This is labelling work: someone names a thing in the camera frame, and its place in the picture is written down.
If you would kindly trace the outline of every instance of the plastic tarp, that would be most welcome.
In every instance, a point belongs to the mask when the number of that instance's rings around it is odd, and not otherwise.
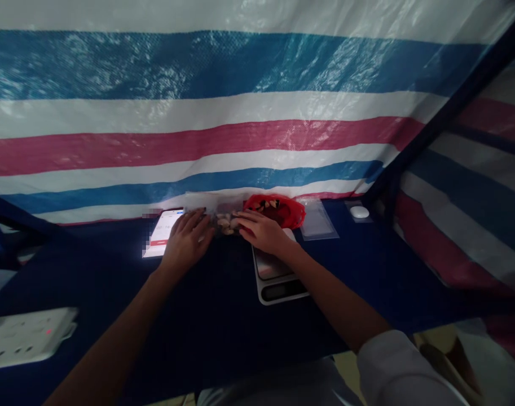
[[[515,1],[0,2],[0,196],[55,223],[187,191],[364,193]]]
[[[457,123],[515,145],[515,61]],[[456,289],[515,296],[515,154],[444,133],[400,183],[395,229]],[[485,404],[515,404],[515,315],[457,324]]]

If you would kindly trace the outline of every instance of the table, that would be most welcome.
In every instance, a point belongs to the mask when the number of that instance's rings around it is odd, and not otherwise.
[[[413,333],[481,312],[478,298],[445,287],[372,210],[373,223],[355,223],[342,201],[324,205],[340,238],[303,241],[296,231],[297,241],[393,326]],[[42,403],[122,312],[159,264],[141,258],[154,224],[66,227],[2,289],[0,316],[66,306],[80,313],[53,357],[0,369],[0,404]],[[120,403],[147,404],[346,350],[311,298],[260,304],[250,245],[224,237],[168,298]]]

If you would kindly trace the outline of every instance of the white mouse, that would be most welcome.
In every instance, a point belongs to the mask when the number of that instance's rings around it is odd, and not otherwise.
[[[351,209],[349,209],[349,212],[355,218],[366,218],[370,215],[368,209],[362,206],[353,206]]]

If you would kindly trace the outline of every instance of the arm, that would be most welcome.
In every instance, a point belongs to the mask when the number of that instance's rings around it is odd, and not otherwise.
[[[240,213],[241,235],[277,256],[297,274],[327,320],[358,353],[361,390],[369,405],[467,405],[404,333],[389,323],[337,277],[315,262],[260,213]]]
[[[315,262],[275,221],[253,211],[239,215],[239,223],[253,232],[251,235],[242,230],[242,237],[277,256],[297,274],[331,326],[354,352],[372,337],[391,329],[372,306]]]
[[[214,236],[208,216],[198,223],[202,213],[186,213],[177,220],[158,269],[44,405],[115,403],[167,296],[204,255]]]

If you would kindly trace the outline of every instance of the electrical outlet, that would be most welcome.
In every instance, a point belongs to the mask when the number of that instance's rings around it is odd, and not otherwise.
[[[73,334],[77,313],[74,307],[63,307],[0,317],[0,368],[52,356]]]

